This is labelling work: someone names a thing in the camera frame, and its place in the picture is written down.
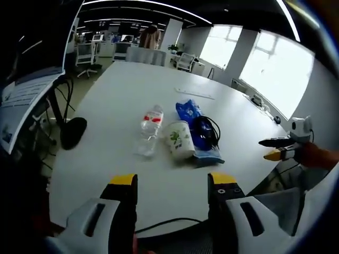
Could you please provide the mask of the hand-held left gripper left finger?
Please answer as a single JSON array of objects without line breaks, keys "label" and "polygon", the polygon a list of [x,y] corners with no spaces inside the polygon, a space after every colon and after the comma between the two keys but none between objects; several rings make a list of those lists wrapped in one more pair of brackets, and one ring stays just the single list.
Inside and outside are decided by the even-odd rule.
[{"label": "hand-held left gripper left finger", "polygon": [[63,253],[135,253],[137,200],[136,174],[113,177],[68,217],[58,237]]}]

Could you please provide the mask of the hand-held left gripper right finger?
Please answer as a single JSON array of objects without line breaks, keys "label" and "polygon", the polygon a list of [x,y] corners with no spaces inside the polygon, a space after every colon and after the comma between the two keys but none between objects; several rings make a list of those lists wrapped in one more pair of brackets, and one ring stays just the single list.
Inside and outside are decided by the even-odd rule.
[{"label": "hand-held left gripper right finger", "polygon": [[233,176],[208,174],[208,204],[212,253],[282,253],[288,235],[278,216],[245,196]]}]

